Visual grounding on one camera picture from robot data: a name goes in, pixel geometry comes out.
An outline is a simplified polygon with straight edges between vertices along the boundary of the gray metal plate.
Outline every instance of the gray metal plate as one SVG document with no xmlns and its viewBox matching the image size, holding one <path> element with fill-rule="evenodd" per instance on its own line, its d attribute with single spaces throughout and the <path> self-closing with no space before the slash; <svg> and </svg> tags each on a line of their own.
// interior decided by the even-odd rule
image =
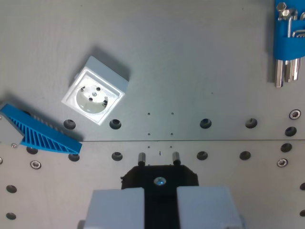
<svg viewBox="0 0 305 229">
<path fill-rule="evenodd" d="M 249 229 L 303 229 L 305 218 L 299 213 L 305 209 L 305 191 L 299 187 L 305 182 L 305 141 L 291 141 L 288 153 L 280 151 L 283 143 L 85 142 L 78 162 L 64 154 L 31 155 L 23 146 L 0 146 L 1 228 L 80 229 L 77 225 L 86 219 L 92 191 L 120 188 L 120 177 L 137 165 L 139 152 L 146 153 L 147 164 L 163 165 L 172 164 L 172 152 L 178 151 L 182 164 L 198 174 L 200 186 L 230 188 Z M 245 150 L 252 156 L 242 161 L 239 154 Z M 111 159 L 115 151 L 123 154 L 119 162 Z M 199 151 L 208 153 L 205 161 L 196 158 Z M 288 159 L 286 167 L 276 165 L 280 158 Z M 32 160 L 40 161 L 41 169 L 32 169 Z M 7 185 L 17 192 L 7 192 Z M 8 212 L 15 213 L 16 220 L 6 219 Z"/>
<path fill-rule="evenodd" d="M 74 120 L 84 141 L 285 139 L 292 125 L 305 139 L 305 119 L 288 118 L 305 111 L 305 72 L 273 84 L 273 15 L 273 0 L 5 0 L 0 98 L 54 126 Z M 61 103 L 90 55 L 129 79 L 102 126 Z"/>
</svg>

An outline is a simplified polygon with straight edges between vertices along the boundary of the black mounting hole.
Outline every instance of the black mounting hole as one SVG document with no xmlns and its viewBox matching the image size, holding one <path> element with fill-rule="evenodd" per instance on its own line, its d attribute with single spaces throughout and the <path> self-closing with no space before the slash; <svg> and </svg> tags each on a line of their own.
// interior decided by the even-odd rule
<svg viewBox="0 0 305 229">
<path fill-rule="evenodd" d="M 300 185 L 300 189 L 301 189 L 302 191 L 305 191 L 305 183 L 303 183 L 303 184 Z"/>
<path fill-rule="evenodd" d="M 250 118 L 246 121 L 246 127 L 252 129 L 257 126 L 257 120 L 255 118 Z"/>
<path fill-rule="evenodd" d="M 111 158 L 114 160 L 114 161 L 121 161 L 123 159 L 123 154 L 119 153 L 119 152 L 114 152 L 112 155 L 111 155 Z"/>
<path fill-rule="evenodd" d="M 38 153 L 38 149 L 34 149 L 32 147 L 27 147 L 27 152 L 29 154 L 37 154 Z"/>
<path fill-rule="evenodd" d="M 78 154 L 69 154 L 68 158 L 70 161 L 76 162 L 80 159 L 80 156 Z"/>
<path fill-rule="evenodd" d="M 285 135 L 287 137 L 292 137 L 293 135 L 296 134 L 296 128 L 294 126 L 291 126 L 291 127 L 288 127 L 286 130 L 285 130 Z"/>
<path fill-rule="evenodd" d="M 239 158 L 242 159 L 243 161 L 248 160 L 250 157 L 251 157 L 251 154 L 248 151 L 243 151 L 239 155 Z"/>
<path fill-rule="evenodd" d="M 10 193 L 15 193 L 17 192 L 17 188 L 14 185 L 7 185 L 6 190 Z"/>
<path fill-rule="evenodd" d="M 29 116 L 31 115 L 30 112 L 28 112 L 28 111 L 23 111 L 23 112 L 26 113 Z"/>
<path fill-rule="evenodd" d="M 109 126 L 114 129 L 114 130 L 117 130 L 117 129 L 120 129 L 121 126 L 122 126 L 122 123 L 117 120 L 117 119 L 112 119 L 109 123 Z"/>
<path fill-rule="evenodd" d="M 201 120 L 201 122 L 200 122 L 200 127 L 203 129 L 210 128 L 211 125 L 212 125 L 212 121 L 208 118 L 205 118 L 205 119 Z"/>
<path fill-rule="evenodd" d="M 67 119 L 63 122 L 63 126 L 68 130 L 73 130 L 76 127 L 76 123 L 71 119 Z"/>
<path fill-rule="evenodd" d="M 292 144 L 290 144 L 290 143 L 285 143 L 285 144 L 282 144 L 282 146 L 281 146 L 281 151 L 284 153 L 289 152 L 291 149 L 292 149 Z"/>
<path fill-rule="evenodd" d="M 198 159 L 198 160 L 203 161 L 203 160 L 205 160 L 205 159 L 207 159 L 207 158 L 208 158 L 208 153 L 207 153 L 207 152 L 201 151 L 201 152 L 199 152 L 199 153 L 197 154 L 197 159 Z"/>
<path fill-rule="evenodd" d="M 10 220 L 14 220 L 16 219 L 16 215 L 14 213 L 7 213 L 6 214 L 6 218 L 10 219 Z"/>
</svg>

